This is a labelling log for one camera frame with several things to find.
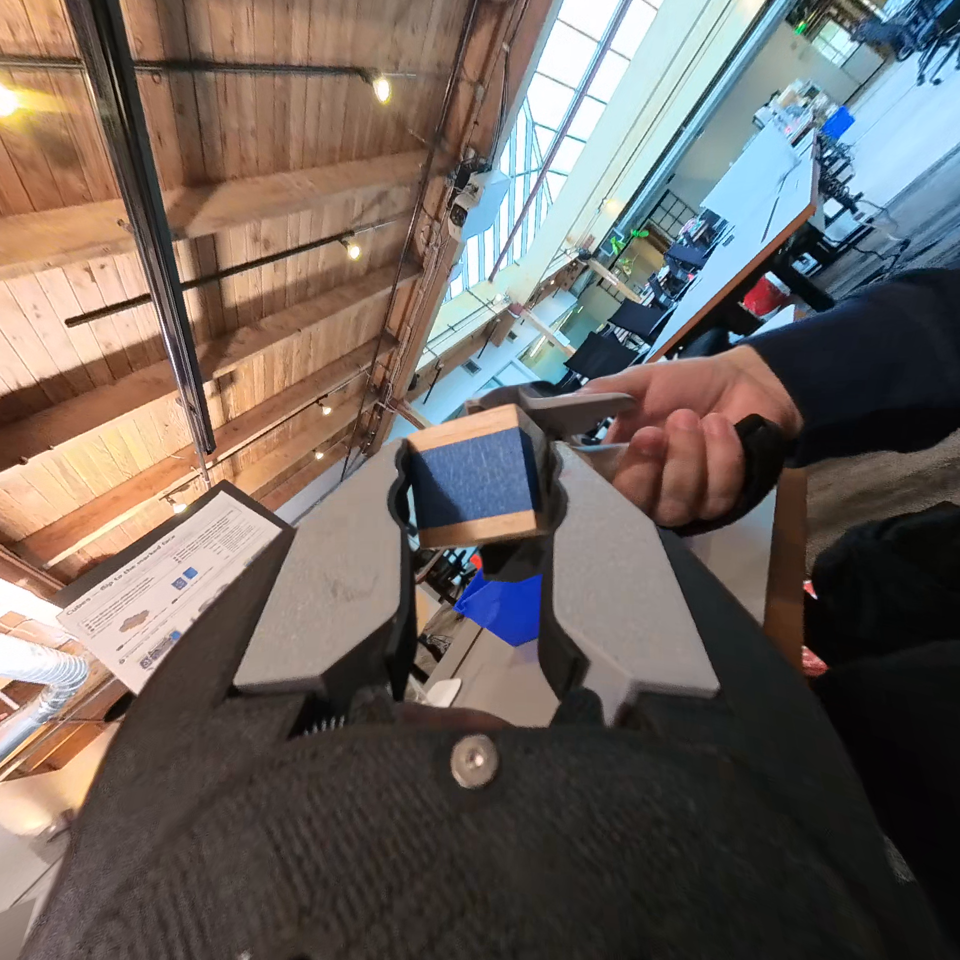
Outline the person's right forearm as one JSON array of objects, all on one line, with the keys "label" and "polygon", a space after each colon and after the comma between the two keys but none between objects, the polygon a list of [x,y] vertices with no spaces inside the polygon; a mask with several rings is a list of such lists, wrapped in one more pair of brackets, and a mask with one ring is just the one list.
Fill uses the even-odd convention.
[{"label": "person's right forearm", "polygon": [[802,426],[792,466],[928,450],[959,426],[959,270],[911,270],[751,337]]}]

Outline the person's right hand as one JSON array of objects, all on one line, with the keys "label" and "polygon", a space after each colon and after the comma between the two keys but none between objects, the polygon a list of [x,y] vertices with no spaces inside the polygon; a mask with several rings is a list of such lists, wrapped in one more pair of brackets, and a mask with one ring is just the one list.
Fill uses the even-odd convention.
[{"label": "person's right hand", "polygon": [[626,446],[611,483],[668,529],[715,521],[735,506],[746,476],[737,423],[761,416],[788,441],[804,425],[782,381],[748,345],[713,357],[632,366],[580,390],[606,393],[633,399],[606,432],[609,444]]}]

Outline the green plant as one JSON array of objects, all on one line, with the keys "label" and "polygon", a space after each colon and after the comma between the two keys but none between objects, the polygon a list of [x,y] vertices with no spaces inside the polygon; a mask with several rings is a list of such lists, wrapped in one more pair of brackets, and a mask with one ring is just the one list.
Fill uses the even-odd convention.
[{"label": "green plant", "polygon": [[608,267],[614,271],[621,271],[630,275],[638,258],[645,257],[643,246],[649,238],[646,228],[631,228],[625,233],[614,230],[609,237],[610,259]]}]

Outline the wooden cube with blue tape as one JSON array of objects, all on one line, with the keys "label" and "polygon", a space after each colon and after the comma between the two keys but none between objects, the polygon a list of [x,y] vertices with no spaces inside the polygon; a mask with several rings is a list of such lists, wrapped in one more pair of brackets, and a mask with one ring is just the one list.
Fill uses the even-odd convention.
[{"label": "wooden cube with blue tape", "polygon": [[420,546],[485,546],[546,531],[549,440],[515,403],[405,438]]}]

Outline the long white table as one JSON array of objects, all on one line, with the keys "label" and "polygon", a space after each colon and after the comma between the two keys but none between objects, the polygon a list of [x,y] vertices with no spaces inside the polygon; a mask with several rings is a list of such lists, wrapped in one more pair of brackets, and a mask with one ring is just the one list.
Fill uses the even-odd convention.
[{"label": "long white table", "polygon": [[751,160],[746,198],[705,266],[663,322],[644,362],[671,357],[691,339],[712,327],[750,334],[760,323],[743,299],[818,206],[819,150],[817,133],[808,132],[790,147],[782,174]]}]

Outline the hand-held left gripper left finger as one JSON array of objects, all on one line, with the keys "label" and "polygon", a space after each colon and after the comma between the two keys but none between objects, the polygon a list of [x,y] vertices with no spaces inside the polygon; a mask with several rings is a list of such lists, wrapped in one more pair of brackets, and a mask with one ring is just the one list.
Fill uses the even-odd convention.
[{"label": "hand-held left gripper left finger", "polygon": [[417,646],[409,542],[411,447],[386,444],[297,525],[234,675],[244,694],[358,690],[402,701]]}]

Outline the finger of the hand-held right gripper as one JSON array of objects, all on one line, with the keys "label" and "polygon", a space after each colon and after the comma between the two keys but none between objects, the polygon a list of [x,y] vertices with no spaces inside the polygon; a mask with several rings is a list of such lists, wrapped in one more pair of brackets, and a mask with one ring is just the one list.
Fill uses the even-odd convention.
[{"label": "finger of the hand-held right gripper", "polygon": [[558,486],[565,492],[596,492],[611,486],[627,450],[625,443],[558,442]]},{"label": "finger of the hand-held right gripper", "polygon": [[607,419],[632,411],[635,399],[623,392],[560,392],[547,382],[503,386],[464,403],[467,415],[514,405],[551,441],[585,435]]}]

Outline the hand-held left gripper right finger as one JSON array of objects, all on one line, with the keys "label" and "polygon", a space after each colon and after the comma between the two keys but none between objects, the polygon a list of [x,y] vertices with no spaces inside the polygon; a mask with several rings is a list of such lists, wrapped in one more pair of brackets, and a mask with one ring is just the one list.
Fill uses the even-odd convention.
[{"label": "hand-held left gripper right finger", "polygon": [[656,525],[564,442],[550,455],[537,658],[558,701],[599,700],[612,726],[643,694],[721,690]]}]

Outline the black folding chair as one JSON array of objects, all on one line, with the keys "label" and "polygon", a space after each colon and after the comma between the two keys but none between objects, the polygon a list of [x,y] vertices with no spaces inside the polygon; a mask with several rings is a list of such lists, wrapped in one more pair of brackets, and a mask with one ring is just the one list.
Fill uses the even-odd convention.
[{"label": "black folding chair", "polygon": [[620,342],[616,335],[590,331],[563,366],[569,378],[591,381],[617,375],[644,357],[645,351]]}]

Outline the black ceiling rail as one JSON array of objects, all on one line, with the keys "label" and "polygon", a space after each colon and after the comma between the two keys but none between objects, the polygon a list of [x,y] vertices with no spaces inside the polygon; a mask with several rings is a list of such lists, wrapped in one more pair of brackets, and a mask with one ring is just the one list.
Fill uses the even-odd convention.
[{"label": "black ceiling rail", "polygon": [[64,3],[206,489],[215,438],[121,6]]}]

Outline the person's dark clothing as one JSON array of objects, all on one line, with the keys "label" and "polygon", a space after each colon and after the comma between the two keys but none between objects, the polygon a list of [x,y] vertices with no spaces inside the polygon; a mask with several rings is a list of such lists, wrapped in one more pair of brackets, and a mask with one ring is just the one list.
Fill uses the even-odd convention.
[{"label": "person's dark clothing", "polygon": [[816,558],[811,680],[883,833],[959,930],[959,508],[856,525]]}]

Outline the blue plastic bin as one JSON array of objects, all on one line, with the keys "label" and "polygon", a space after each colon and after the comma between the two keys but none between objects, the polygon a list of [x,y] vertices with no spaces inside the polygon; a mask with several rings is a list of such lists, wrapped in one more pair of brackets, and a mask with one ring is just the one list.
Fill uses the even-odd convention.
[{"label": "blue plastic bin", "polygon": [[510,647],[520,647],[539,635],[542,583],[541,575],[519,582],[492,581],[478,569],[453,610]]}]

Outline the printed instruction sheet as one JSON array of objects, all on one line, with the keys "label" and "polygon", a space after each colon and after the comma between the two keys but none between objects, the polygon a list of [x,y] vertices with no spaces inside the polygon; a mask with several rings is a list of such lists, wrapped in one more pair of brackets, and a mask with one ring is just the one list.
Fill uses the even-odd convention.
[{"label": "printed instruction sheet", "polygon": [[139,694],[191,626],[289,526],[222,489],[56,617]]}]

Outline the red container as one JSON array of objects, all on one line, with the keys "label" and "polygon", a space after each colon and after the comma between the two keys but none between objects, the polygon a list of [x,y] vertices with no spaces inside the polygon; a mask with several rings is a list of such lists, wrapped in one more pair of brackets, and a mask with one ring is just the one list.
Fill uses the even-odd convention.
[{"label": "red container", "polygon": [[788,306],[792,296],[786,284],[768,271],[744,294],[741,303],[753,316],[762,319]]}]

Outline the silver duct pipe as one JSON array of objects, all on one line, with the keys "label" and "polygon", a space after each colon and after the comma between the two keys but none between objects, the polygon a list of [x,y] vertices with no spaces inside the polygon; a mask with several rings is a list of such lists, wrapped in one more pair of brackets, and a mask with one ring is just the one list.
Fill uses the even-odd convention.
[{"label": "silver duct pipe", "polygon": [[89,678],[90,666],[80,655],[4,634],[1,636],[1,674],[41,687],[32,701],[2,721],[1,759],[4,761],[52,720],[83,687]]}]

